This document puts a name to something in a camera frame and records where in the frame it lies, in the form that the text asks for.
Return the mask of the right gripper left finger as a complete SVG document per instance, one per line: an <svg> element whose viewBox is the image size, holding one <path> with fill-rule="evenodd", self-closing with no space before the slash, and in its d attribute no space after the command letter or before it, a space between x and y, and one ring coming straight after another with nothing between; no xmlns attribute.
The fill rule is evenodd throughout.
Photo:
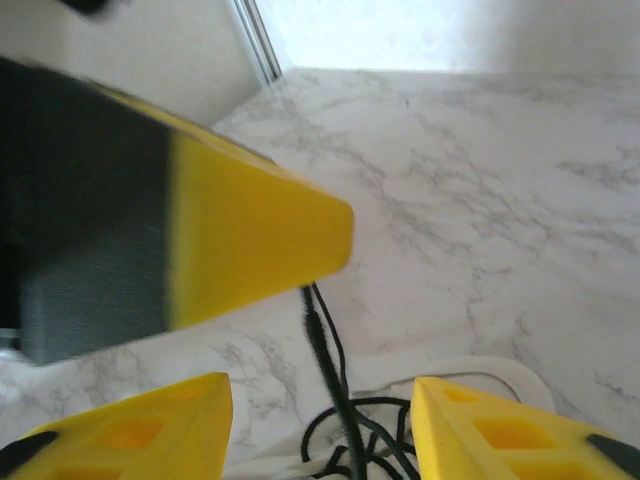
<svg viewBox="0 0 640 480"><path fill-rule="evenodd" d="M228 375L201 375L32 430L0 480L221 480L232 412Z"/></svg>

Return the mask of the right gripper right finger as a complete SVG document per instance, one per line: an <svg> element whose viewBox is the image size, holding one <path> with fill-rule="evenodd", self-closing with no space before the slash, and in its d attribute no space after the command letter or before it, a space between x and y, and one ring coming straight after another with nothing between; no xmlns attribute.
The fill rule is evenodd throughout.
<svg viewBox="0 0 640 480"><path fill-rule="evenodd" d="M437 377L415 379L410 421L421 480L640 480L640 449Z"/></svg>

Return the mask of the white shoe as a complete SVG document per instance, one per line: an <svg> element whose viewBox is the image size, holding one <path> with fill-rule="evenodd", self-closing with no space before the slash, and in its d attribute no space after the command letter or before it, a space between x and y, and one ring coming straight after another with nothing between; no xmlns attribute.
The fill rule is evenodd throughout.
<svg viewBox="0 0 640 480"><path fill-rule="evenodd" d="M435 360L406 373L390 363L374 364L374 379L352 384L350 396L362 415L385 428L404 449L413 466L417 460L409 422L408 402L414 379L435 376L477 388L508 400L554 412L549 389L533 371L509 359L461 356ZM303 429L280 439L256 457L227 467L224 480L349 480L349 453L339 419L320 413Z"/></svg>

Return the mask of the white sneaker with black laces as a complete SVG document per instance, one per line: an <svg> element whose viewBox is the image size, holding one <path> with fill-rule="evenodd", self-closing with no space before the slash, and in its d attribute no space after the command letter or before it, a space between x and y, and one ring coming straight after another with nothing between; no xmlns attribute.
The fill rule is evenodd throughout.
<svg viewBox="0 0 640 480"><path fill-rule="evenodd" d="M310 443L316 430L332 417L340 421L345 442L332 448L329 458L312 474L315 480L337 475L345 480L373 480L367 468L374 465L389 480L420 480L414 461L415 446L407 439L410 402L378 395L353 398L347 378L346 357L334 320L317 284L300 288L303 302L303 326L332 406L319 413L306 427L300 444L304 464L312 461ZM393 407L396 428L390 433L360 409Z"/></svg>

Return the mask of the aluminium corner post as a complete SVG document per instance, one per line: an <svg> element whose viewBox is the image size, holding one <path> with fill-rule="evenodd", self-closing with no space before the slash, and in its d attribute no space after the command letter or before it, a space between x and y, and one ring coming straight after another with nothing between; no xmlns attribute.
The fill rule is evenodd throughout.
<svg viewBox="0 0 640 480"><path fill-rule="evenodd" d="M273 84L282 76L282 69L257 0L227 1L259 81L263 86Z"/></svg>

